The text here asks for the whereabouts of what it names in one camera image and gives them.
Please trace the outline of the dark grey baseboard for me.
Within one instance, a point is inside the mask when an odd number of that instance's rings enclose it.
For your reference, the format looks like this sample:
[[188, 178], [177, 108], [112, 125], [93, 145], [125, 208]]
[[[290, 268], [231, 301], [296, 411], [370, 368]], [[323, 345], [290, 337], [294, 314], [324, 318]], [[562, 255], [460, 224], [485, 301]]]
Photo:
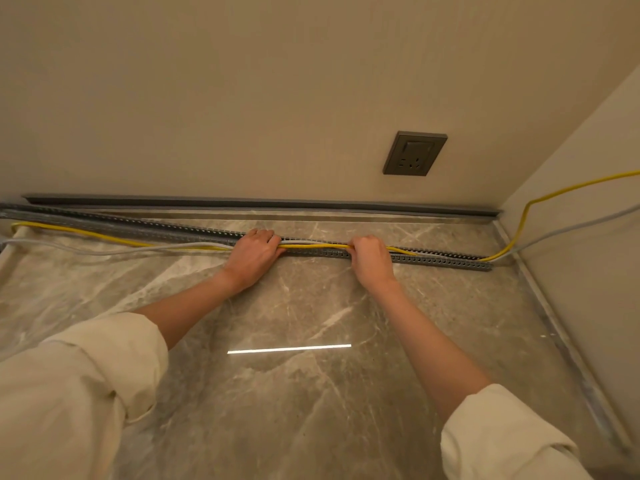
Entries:
[[28, 204], [50, 207], [93, 209], [197, 209], [197, 210], [287, 210], [359, 212], [436, 217], [496, 218], [500, 209], [379, 201], [273, 200], [246, 198], [194, 198], [93, 194], [32, 193], [22, 197]]

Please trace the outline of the person's right forearm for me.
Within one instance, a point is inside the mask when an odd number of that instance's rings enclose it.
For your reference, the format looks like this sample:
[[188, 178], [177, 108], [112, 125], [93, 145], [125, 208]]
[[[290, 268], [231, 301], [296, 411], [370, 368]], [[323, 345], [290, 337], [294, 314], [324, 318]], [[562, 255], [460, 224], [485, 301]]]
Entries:
[[386, 314], [443, 422], [468, 396], [492, 384], [482, 368], [412, 302], [395, 279], [370, 283], [367, 290]]

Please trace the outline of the person's right hand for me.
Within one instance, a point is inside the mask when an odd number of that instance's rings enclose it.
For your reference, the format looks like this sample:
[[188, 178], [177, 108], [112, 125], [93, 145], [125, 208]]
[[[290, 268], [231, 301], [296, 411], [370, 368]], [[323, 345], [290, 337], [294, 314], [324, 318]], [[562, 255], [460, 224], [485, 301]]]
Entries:
[[350, 255], [351, 266], [360, 284], [374, 296], [398, 288], [390, 252], [388, 255]]

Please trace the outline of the dark grey wall socket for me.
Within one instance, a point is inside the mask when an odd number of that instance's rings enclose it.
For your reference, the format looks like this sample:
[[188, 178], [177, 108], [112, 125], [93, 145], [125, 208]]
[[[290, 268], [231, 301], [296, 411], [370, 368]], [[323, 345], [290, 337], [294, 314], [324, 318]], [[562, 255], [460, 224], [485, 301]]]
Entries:
[[447, 140], [446, 134], [398, 131], [388, 153], [383, 174], [426, 176]]

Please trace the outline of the white long-sleeved shirt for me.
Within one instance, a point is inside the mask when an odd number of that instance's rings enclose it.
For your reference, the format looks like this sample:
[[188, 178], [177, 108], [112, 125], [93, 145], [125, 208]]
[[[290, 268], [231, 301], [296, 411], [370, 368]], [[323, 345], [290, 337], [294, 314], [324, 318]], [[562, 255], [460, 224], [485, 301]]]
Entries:
[[[107, 480], [124, 427], [156, 405], [158, 327], [122, 313], [75, 324], [0, 362], [0, 480]], [[445, 423], [449, 480], [592, 480], [576, 444], [500, 385]]]

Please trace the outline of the person's left forearm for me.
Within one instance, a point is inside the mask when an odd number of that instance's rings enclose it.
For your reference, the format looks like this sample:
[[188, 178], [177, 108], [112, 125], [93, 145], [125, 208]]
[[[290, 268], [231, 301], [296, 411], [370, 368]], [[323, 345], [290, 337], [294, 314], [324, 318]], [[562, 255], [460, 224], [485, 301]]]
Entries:
[[133, 313], [155, 324], [167, 349], [171, 350], [204, 316], [245, 288], [236, 275], [222, 270], [193, 287], [142, 306]]

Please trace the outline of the grey metallic skirting strip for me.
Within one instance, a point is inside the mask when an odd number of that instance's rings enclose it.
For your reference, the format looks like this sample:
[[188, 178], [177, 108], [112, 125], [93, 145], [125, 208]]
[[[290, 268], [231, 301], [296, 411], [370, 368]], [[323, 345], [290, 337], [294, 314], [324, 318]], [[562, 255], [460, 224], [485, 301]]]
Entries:
[[553, 343], [562, 355], [575, 380], [577, 380], [586, 405], [599, 431], [626, 462], [634, 462], [636, 444], [625, 421], [611, 402], [589, 364], [583, 358], [563, 320], [548, 301], [523, 258], [518, 253], [514, 253], [503, 257], [499, 264], [515, 266], [519, 277], [525, 282], [528, 291], [532, 295], [534, 306], [549, 336], [551, 336]]

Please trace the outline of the person's left hand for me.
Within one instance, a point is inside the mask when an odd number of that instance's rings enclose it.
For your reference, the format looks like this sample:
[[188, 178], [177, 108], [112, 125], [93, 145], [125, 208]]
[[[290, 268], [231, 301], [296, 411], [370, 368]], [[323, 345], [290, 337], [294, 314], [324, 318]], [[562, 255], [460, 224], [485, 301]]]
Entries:
[[244, 255], [244, 236], [237, 241], [223, 267], [222, 275], [233, 295], [258, 282], [270, 270], [278, 257], [247, 257]]

